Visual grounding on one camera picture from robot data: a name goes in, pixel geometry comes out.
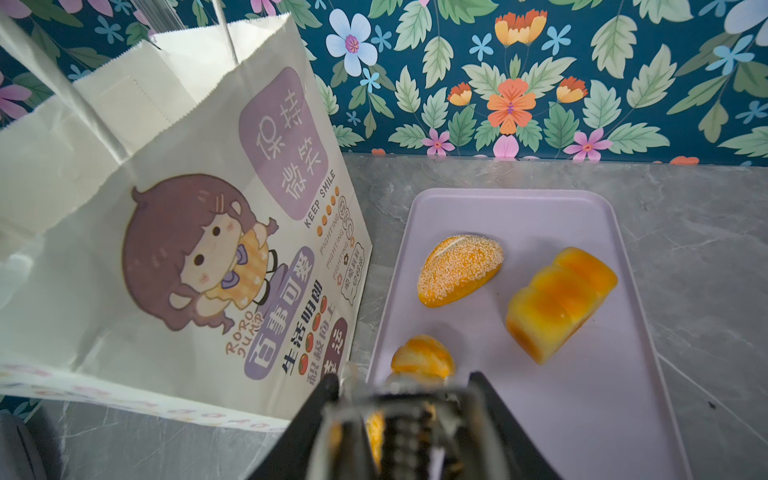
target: flower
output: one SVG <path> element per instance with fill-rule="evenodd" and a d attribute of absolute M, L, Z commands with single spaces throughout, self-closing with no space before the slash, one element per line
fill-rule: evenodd
<path fill-rule="evenodd" d="M 502 135 L 512 135 L 517 131 L 517 125 L 524 127 L 533 118 L 526 110 L 536 106 L 535 95 L 526 94 L 528 83 L 516 78 L 504 80 L 498 91 L 501 95 L 493 94 L 488 100 L 488 109 L 493 111 L 488 116 L 491 126 L 502 126 Z"/>
<path fill-rule="evenodd" d="M 26 18 L 32 14 L 32 10 L 21 0 L 0 0 L 0 11 L 11 18 Z"/>
<path fill-rule="evenodd" d="M 448 101 L 457 107 L 467 105 L 471 99 L 472 89 L 465 82 L 451 88 L 451 93 L 448 95 Z"/>
<path fill-rule="evenodd" d="M 586 97 L 588 93 L 587 85 L 582 80 L 577 80 L 574 77 L 568 77 L 561 81 L 557 91 L 558 101 L 564 104 L 579 101 Z"/>
<path fill-rule="evenodd" d="M 80 71 L 80 68 L 78 68 L 77 65 L 69 65 L 69 68 L 74 73 L 70 73 L 69 75 L 67 75 L 67 78 L 69 78 L 72 81 L 78 80 L 79 78 L 83 78 L 85 75 L 91 73 L 91 71 L 88 69 Z"/>
<path fill-rule="evenodd" d="M 67 13 L 75 13 L 83 9 L 83 0 L 58 0 L 58 2 L 64 7 L 64 10 Z M 88 0 L 88 4 L 93 7 L 96 12 L 99 12 L 102 15 L 108 17 L 114 16 L 112 5 L 109 5 L 109 0 Z"/>
<path fill-rule="evenodd" d="M 5 77 L 0 71 L 0 85 L 2 85 L 3 80 L 5 80 Z M 25 116 L 27 110 L 11 100 L 24 101 L 31 96 L 32 92 L 20 85 L 8 85 L 7 87 L 0 88 L 0 112 L 7 114 L 14 120 Z"/>
<path fill-rule="evenodd" d="M 334 57 L 344 56 L 346 73 L 353 77 L 359 77 L 362 71 L 360 68 L 361 60 L 366 65 L 374 65 L 379 60 L 376 47 L 366 43 L 371 35 L 371 24 L 366 17 L 356 13 L 352 17 L 352 24 L 350 25 L 346 13 L 337 8 L 331 12 L 328 22 L 338 34 L 326 37 L 328 53 Z"/>
<path fill-rule="evenodd" d="M 114 10 L 116 12 L 123 12 L 126 15 L 131 14 L 131 3 L 125 0 L 109 0 L 114 3 Z"/>
<path fill-rule="evenodd" d="M 737 41 L 733 46 L 733 50 L 726 47 L 725 45 L 715 47 L 712 52 L 720 57 L 720 60 L 712 62 L 707 66 L 707 68 L 705 68 L 705 70 L 712 71 L 725 64 L 723 67 L 723 75 L 728 75 L 733 71 L 733 66 L 736 61 L 752 61 L 752 59 L 755 58 L 754 53 L 739 53 L 744 48 L 746 48 L 746 46 L 749 45 L 751 41 L 752 35 L 747 35 L 746 37 L 739 38 L 739 41 Z"/>
<path fill-rule="evenodd" d="M 715 9 L 715 16 L 716 17 L 722 17 L 723 15 L 725 15 L 725 9 L 727 8 L 726 7 L 726 3 L 728 3 L 728 2 L 738 2 L 738 1 L 739 0 L 714 0 L 714 2 L 707 3 L 704 6 L 704 8 L 699 10 L 699 16 L 700 17 L 704 16 L 707 13 L 709 13 L 709 11 L 711 9 L 717 7 L 717 9 Z"/>
<path fill-rule="evenodd" d="M 680 155 L 679 157 L 675 157 L 670 162 L 670 165 L 698 165 L 699 159 L 696 157 L 684 157 Z"/>
<path fill-rule="evenodd" d="M 560 51 L 560 45 L 571 44 L 571 39 L 565 37 L 565 35 L 570 31 L 570 25 L 564 26 L 563 29 L 560 30 L 560 33 L 558 33 L 558 30 L 555 27 L 550 26 L 547 28 L 547 36 L 551 38 L 551 40 L 544 42 L 544 44 L 541 46 L 541 50 L 548 50 L 551 48 L 552 54 L 557 55 Z"/>
<path fill-rule="evenodd" d="M 382 87 L 381 85 L 379 85 L 379 82 L 376 81 L 379 79 L 379 72 L 375 71 L 373 72 L 373 75 L 371 75 L 371 72 L 368 70 L 368 68 L 364 68 L 362 70 L 362 74 L 365 75 L 365 78 L 360 81 L 360 84 L 368 85 L 368 93 L 371 93 L 373 91 L 373 88 Z"/>
<path fill-rule="evenodd" d="M 768 18 L 768 2 L 765 0 L 744 0 L 733 7 L 725 18 L 725 31 L 730 34 L 744 33 Z M 768 22 L 763 23 L 757 32 L 757 40 L 761 47 L 768 45 Z"/>
<path fill-rule="evenodd" d="M 547 12 L 531 10 L 524 16 L 516 16 L 508 13 L 496 19 L 496 38 L 505 46 L 519 41 L 530 45 L 541 35 L 544 25 L 547 24 Z"/>
<path fill-rule="evenodd" d="M 384 35 L 382 35 L 382 28 L 378 25 L 375 28 L 376 30 L 376 37 L 371 38 L 371 43 L 376 45 L 379 44 L 379 51 L 384 51 L 384 47 L 387 47 L 388 49 L 392 49 L 392 44 L 389 43 L 386 39 L 392 37 L 392 32 L 388 31 Z"/>
<path fill-rule="evenodd" d="M 362 120 L 357 117 L 357 112 L 346 112 L 347 121 L 352 124 L 353 127 L 357 126 Z"/>
<path fill-rule="evenodd" d="M 277 5 L 283 0 L 250 0 L 250 7 L 253 9 L 253 13 L 261 13 L 263 8 L 267 15 L 277 15 L 275 7 L 272 4 Z"/>
<path fill-rule="evenodd" d="M 614 144 L 610 140 L 600 140 L 602 137 L 602 128 L 593 131 L 589 136 L 589 140 L 587 140 L 587 135 L 584 132 L 578 131 L 574 135 L 574 141 L 578 145 L 568 145 L 563 151 L 569 155 L 576 154 L 574 155 L 575 164 L 584 162 L 584 157 L 587 156 L 589 156 L 589 163 L 596 164 L 600 161 L 600 152 L 598 150 L 605 150 Z"/>
<path fill-rule="evenodd" d="M 519 151 L 520 145 L 518 145 L 518 140 L 514 135 L 502 135 L 493 144 L 493 156 L 496 158 L 508 158 L 515 161 Z"/>
<path fill-rule="evenodd" d="M 768 117 L 768 114 L 764 112 L 763 110 L 768 109 L 768 104 L 763 105 L 760 107 L 760 100 L 752 100 L 750 102 L 750 110 L 745 111 L 742 114 L 738 114 L 736 118 L 743 118 L 744 124 L 748 124 L 752 121 L 753 118 L 765 118 Z"/>
<path fill-rule="evenodd" d="M 101 23 L 102 26 L 94 28 L 94 31 L 98 34 L 107 35 L 107 41 L 110 43 L 110 45 L 114 43 L 115 39 L 119 41 L 124 40 L 123 35 L 118 33 L 120 30 L 120 25 L 109 25 L 101 15 L 98 16 L 98 22 Z"/>
<path fill-rule="evenodd" d="M 471 55 L 474 55 L 475 53 L 478 54 L 478 61 L 482 61 L 483 54 L 493 55 L 493 48 L 487 46 L 488 42 L 491 41 L 491 34 L 486 33 L 485 37 L 482 39 L 482 42 L 480 42 L 480 38 L 477 35 L 473 35 L 472 41 L 476 46 L 470 48 L 469 53 Z"/>
<path fill-rule="evenodd" d="M 422 140 L 422 143 L 425 147 L 429 147 L 427 150 L 427 155 L 434 155 L 437 154 L 440 157 L 445 156 L 446 151 L 451 151 L 455 147 L 448 143 L 448 138 L 451 136 L 451 134 L 446 130 L 440 134 L 440 136 L 437 136 L 437 130 L 434 128 L 429 129 L 429 138 L 425 138 Z"/>

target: marble surface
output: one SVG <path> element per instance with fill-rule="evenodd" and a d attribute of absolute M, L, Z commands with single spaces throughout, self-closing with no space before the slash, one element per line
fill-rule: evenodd
<path fill-rule="evenodd" d="M 591 190 L 616 211 L 694 478 L 768 478 L 768 168 L 346 160 L 374 242 L 352 362 L 367 369 L 416 194 Z M 243 478 L 277 440 L 68 402 L 30 426 L 61 479 Z"/>

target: lavender tray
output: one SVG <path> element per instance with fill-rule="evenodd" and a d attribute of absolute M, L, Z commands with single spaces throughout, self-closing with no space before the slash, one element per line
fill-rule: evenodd
<path fill-rule="evenodd" d="M 447 237 L 476 233 L 505 252 L 496 277 L 428 309 L 416 296 L 424 260 Z M 603 260 L 619 284 L 544 366 L 504 327 L 507 303 L 565 247 Z M 395 350 L 426 333 L 445 344 L 455 381 L 482 371 L 564 480 L 691 478 L 611 205 L 582 190 L 432 189 L 413 201 L 369 369 L 390 374 Z"/>

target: green leaf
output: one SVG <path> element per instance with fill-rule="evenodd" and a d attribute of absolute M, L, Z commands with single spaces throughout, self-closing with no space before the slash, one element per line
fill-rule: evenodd
<path fill-rule="evenodd" d="M 518 130 L 515 132 L 523 145 L 530 148 L 534 152 L 538 150 L 538 142 L 541 141 L 541 127 L 538 126 L 536 120 L 531 120 L 527 125 L 521 127 L 518 125 Z"/>
<path fill-rule="evenodd" d="M 25 72 L 13 77 L 13 83 L 19 87 L 27 88 L 32 95 L 24 100 L 24 103 L 30 108 L 36 108 L 48 97 L 53 95 L 50 88 L 46 87 L 37 77 L 29 72 Z"/>
<path fill-rule="evenodd" d="M 603 82 L 593 80 L 589 87 L 589 97 L 584 99 L 584 123 L 597 130 L 613 123 L 621 109 L 621 98 L 616 98 L 616 89 L 608 90 Z"/>
<path fill-rule="evenodd" d="M 445 99 L 445 87 L 437 90 L 434 95 L 429 95 L 424 103 L 422 120 L 427 127 L 437 130 L 445 123 L 448 116 L 448 101 Z"/>
<path fill-rule="evenodd" d="M 440 15 L 448 17 L 457 25 L 461 22 L 475 23 L 475 17 L 482 17 L 493 12 L 498 4 L 491 0 L 437 0 Z"/>
<path fill-rule="evenodd" d="M 422 99 L 419 97 L 419 89 L 416 88 L 416 80 L 411 79 L 408 65 L 400 71 L 400 79 L 395 83 L 395 97 L 400 110 L 414 114 L 419 111 Z"/>
<path fill-rule="evenodd" d="M 739 34 L 732 35 L 727 31 L 724 31 L 721 34 L 710 38 L 704 42 L 704 45 L 701 45 L 699 48 L 699 53 L 696 54 L 696 56 L 685 62 L 682 67 L 677 69 L 674 76 L 680 77 L 682 75 L 689 74 L 694 70 L 702 68 L 704 65 L 712 64 L 715 61 L 720 60 L 720 57 L 715 55 L 712 50 L 714 50 L 715 47 L 719 45 L 725 45 L 728 48 L 733 48 L 733 46 L 736 44 L 736 40 L 738 40 L 739 37 Z"/>
<path fill-rule="evenodd" d="M 404 148 L 421 148 L 422 140 L 427 138 L 424 130 L 417 124 L 397 127 L 395 133 L 389 135 L 389 141 L 400 144 Z"/>
<path fill-rule="evenodd" d="M 720 138 L 720 131 L 726 122 L 728 122 L 728 112 L 719 101 L 716 101 L 699 122 L 699 131 L 704 132 L 704 138 L 713 144 Z"/>
<path fill-rule="evenodd" d="M 379 74 L 379 78 L 376 79 L 376 82 L 380 84 L 382 87 L 386 88 L 387 90 L 395 90 L 395 84 L 392 83 L 391 80 L 389 80 L 389 77 L 386 76 L 386 70 L 384 70 L 384 67 L 382 67 L 379 64 L 371 65 L 370 67 L 371 75 L 374 73 Z"/>
<path fill-rule="evenodd" d="M 53 40 L 51 40 L 51 37 L 45 33 L 45 30 L 40 28 L 40 25 L 35 23 L 35 26 L 32 27 L 31 36 L 32 40 L 42 48 L 51 60 L 56 61 L 57 58 L 61 57 L 61 50 L 59 50 Z"/>
<path fill-rule="evenodd" d="M 352 99 L 349 100 L 349 109 L 354 110 L 366 103 L 366 85 L 358 85 L 352 90 Z"/>
<path fill-rule="evenodd" d="M 101 55 L 91 47 L 65 48 L 65 51 L 89 68 L 99 68 L 110 61 L 107 55 Z"/>
<path fill-rule="evenodd" d="M 192 13 L 194 13 L 194 17 L 197 19 L 198 27 L 208 25 L 208 15 L 206 15 L 203 3 L 200 0 L 192 1 Z"/>
<path fill-rule="evenodd" d="M 688 96 L 678 101 L 667 111 L 667 115 L 674 115 L 691 107 L 706 104 L 720 90 L 720 87 L 728 80 L 728 76 L 715 77 L 696 85 L 688 91 Z"/>
<path fill-rule="evenodd" d="M 377 94 L 373 92 L 368 93 L 368 97 L 371 99 L 371 105 L 373 105 L 373 110 L 378 111 L 380 114 L 384 115 L 385 117 L 394 118 L 395 114 L 392 113 L 391 110 L 389 110 L 389 107 L 386 106 L 386 100 L 378 96 Z"/>
<path fill-rule="evenodd" d="M 469 84 L 483 100 L 490 100 L 491 95 L 498 94 L 498 86 L 507 79 L 497 67 L 485 62 L 481 65 L 464 65 L 462 70 L 469 76 Z"/>
<path fill-rule="evenodd" d="M 565 111 L 562 105 L 549 102 L 549 118 L 544 119 L 545 140 L 553 148 L 565 148 L 574 141 L 578 120 L 572 110 Z"/>
<path fill-rule="evenodd" d="M 277 9 L 280 10 L 280 13 L 289 12 L 299 28 L 320 28 L 323 26 L 310 10 L 310 3 L 307 0 L 282 0 L 277 4 Z"/>
<path fill-rule="evenodd" d="M 735 91 L 747 91 L 750 95 L 768 98 L 768 65 L 758 61 L 739 63 L 736 78 L 733 80 Z"/>
<path fill-rule="evenodd" d="M 378 18 L 385 13 L 391 15 L 395 12 L 395 8 L 400 5 L 402 5 L 402 0 L 373 0 L 368 18 Z"/>
<path fill-rule="evenodd" d="M 340 147 L 354 147 L 357 142 L 363 141 L 363 138 L 352 131 L 352 128 L 342 125 L 333 125 L 333 133 L 336 134 L 336 143 Z"/>
<path fill-rule="evenodd" d="M 623 124 L 608 135 L 608 140 L 614 142 L 608 150 L 615 154 L 633 154 L 638 151 L 642 154 L 650 147 L 669 147 L 670 141 L 656 132 L 658 127 L 646 127 L 647 124 Z"/>
<path fill-rule="evenodd" d="M 427 88 L 437 83 L 437 80 L 445 78 L 445 73 L 451 69 L 451 58 L 453 58 L 453 48 L 443 37 L 434 37 L 424 47 L 422 72 L 427 74 Z"/>
<path fill-rule="evenodd" d="M 617 15 L 592 37 L 592 60 L 598 60 L 598 69 L 607 70 L 611 77 L 624 78 L 624 66 L 632 58 L 632 45 L 637 44 L 633 31 L 637 24 L 626 15 Z"/>
<path fill-rule="evenodd" d="M 142 40 L 149 40 L 149 27 L 142 25 L 140 22 L 133 22 L 125 28 L 125 33 L 128 34 L 128 38 L 125 41 L 126 45 L 136 45 Z"/>
<path fill-rule="evenodd" d="M 481 148 L 492 144 L 496 137 L 498 137 L 501 129 L 501 127 L 491 126 L 491 122 L 487 120 L 480 122 L 480 126 L 475 132 L 475 149 L 480 151 Z"/>
<path fill-rule="evenodd" d="M 672 54 L 662 44 L 650 66 L 640 68 L 640 77 L 632 79 L 632 88 L 627 91 L 627 103 L 632 108 L 643 108 L 658 103 L 667 96 L 667 89 L 674 83 L 677 63 L 670 64 Z"/>
<path fill-rule="evenodd" d="M 373 117 L 373 112 L 368 110 L 366 119 L 362 121 L 362 124 L 366 126 L 366 138 L 371 138 L 373 131 L 376 129 L 376 119 Z"/>
<path fill-rule="evenodd" d="M 554 60 L 547 58 L 541 64 L 534 63 L 531 70 L 526 71 L 520 78 L 528 82 L 528 92 L 536 94 L 536 98 L 541 98 L 544 94 L 555 87 L 563 79 L 561 73 L 565 71 L 570 64 L 576 61 L 573 57 L 562 57 Z"/>
<path fill-rule="evenodd" d="M 515 54 L 515 57 L 509 61 L 509 77 L 510 79 L 515 80 L 519 76 L 520 76 L 520 57 L 518 57 L 518 54 Z"/>
<path fill-rule="evenodd" d="M 768 127 L 755 127 L 751 134 L 733 137 L 718 147 L 737 148 L 736 155 L 768 158 Z"/>
<path fill-rule="evenodd" d="M 419 0 L 406 5 L 406 13 L 400 15 L 400 24 L 395 31 L 399 33 L 395 50 L 416 48 L 427 38 L 427 32 L 432 30 L 432 14 Z"/>
<path fill-rule="evenodd" d="M 448 122 L 451 143 L 456 147 L 463 147 L 472 141 L 476 123 L 474 105 L 467 105 L 461 113 L 454 113 L 453 118 Z"/>
<path fill-rule="evenodd" d="M 349 76 L 344 68 L 344 59 L 339 60 L 339 63 L 333 66 L 333 76 L 331 77 L 331 88 L 336 88 L 346 81 Z"/>
<path fill-rule="evenodd" d="M 336 96 L 333 94 L 333 90 L 318 75 L 315 75 L 315 82 L 317 83 L 317 90 L 320 92 L 320 98 L 323 99 L 326 113 L 329 116 L 335 114 L 339 111 L 339 104 L 336 103 Z"/>
<path fill-rule="evenodd" d="M 640 5 L 640 17 L 648 18 L 658 24 L 662 18 L 670 22 L 685 22 L 691 20 L 688 0 L 634 0 L 635 6 Z"/>

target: floral wallpaper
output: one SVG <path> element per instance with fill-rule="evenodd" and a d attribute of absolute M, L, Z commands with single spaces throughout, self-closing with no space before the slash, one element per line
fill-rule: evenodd
<path fill-rule="evenodd" d="M 167 0 L 191 27 L 208 0 Z M 128 0 L 0 0 L 75 80 Z M 768 166 L 768 0 L 227 0 L 292 12 L 344 151 Z M 0 51 L 0 127 L 51 92 Z"/>

